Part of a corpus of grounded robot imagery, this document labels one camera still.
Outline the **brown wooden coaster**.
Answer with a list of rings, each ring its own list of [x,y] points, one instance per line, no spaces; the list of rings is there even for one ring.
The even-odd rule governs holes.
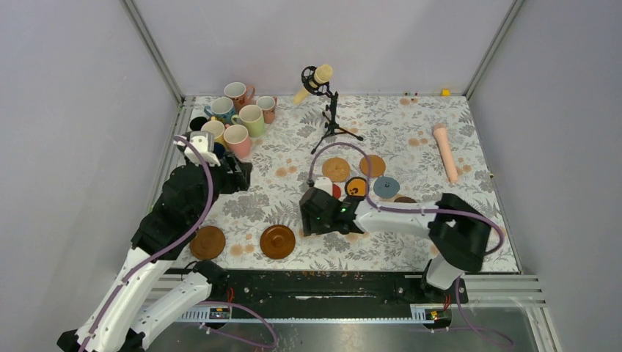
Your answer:
[[[212,260],[224,250],[226,238],[223,231],[215,226],[201,227],[190,242],[191,254],[198,260]]]

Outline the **dark blue mug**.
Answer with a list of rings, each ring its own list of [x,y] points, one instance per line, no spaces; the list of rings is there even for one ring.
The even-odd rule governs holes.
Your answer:
[[[216,155],[217,158],[222,158],[226,152],[227,150],[223,144],[220,144],[218,142],[213,143],[213,153]]]

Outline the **woven rattan coaster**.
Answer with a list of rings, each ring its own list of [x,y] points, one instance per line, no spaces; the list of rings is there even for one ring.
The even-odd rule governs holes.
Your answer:
[[[350,177],[351,167],[344,158],[332,157],[323,163],[322,173],[332,182],[341,183]]]

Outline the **blue round coaster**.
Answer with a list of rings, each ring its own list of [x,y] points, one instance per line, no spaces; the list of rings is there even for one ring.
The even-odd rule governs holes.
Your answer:
[[[400,191],[400,183],[392,177],[380,176],[373,184],[373,192],[382,199],[390,199]]]

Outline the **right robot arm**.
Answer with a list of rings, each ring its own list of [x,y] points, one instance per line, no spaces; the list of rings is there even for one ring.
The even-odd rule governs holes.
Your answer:
[[[339,200],[311,187],[299,207],[305,235],[391,232],[429,239],[439,253],[416,291],[432,302],[444,301],[463,274],[481,270],[491,233],[485,217],[450,193],[433,203],[394,203],[362,196]]]

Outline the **light wooden round coaster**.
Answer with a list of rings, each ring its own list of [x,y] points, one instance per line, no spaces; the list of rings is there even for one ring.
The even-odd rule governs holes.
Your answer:
[[[380,156],[368,155],[360,159],[359,168],[366,177],[380,177],[386,171],[386,164]]]

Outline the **brown wooden knob lid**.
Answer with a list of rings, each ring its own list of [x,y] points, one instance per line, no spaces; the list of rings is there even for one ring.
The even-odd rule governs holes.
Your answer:
[[[289,256],[296,245],[292,229],[276,224],[266,228],[260,236],[260,248],[265,256],[281,260]]]

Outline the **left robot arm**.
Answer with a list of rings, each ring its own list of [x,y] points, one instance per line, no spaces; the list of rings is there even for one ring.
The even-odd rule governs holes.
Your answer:
[[[210,260],[144,314],[139,309],[155,283],[194,239],[211,206],[222,194],[246,191],[252,164],[226,152],[207,169],[187,161],[172,170],[152,210],[131,239],[113,286],[87,322],[63,332],[62,351],[145,351],[168,325],[197,302],[219,301],[227,294],[226,271]]]

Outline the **red round coaster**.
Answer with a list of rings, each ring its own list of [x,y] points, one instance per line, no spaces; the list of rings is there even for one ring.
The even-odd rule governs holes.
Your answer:
[[[340,199],[342,196],[341,187],[339,187],[336,183],[332,184],[332,196],[336,199]]]

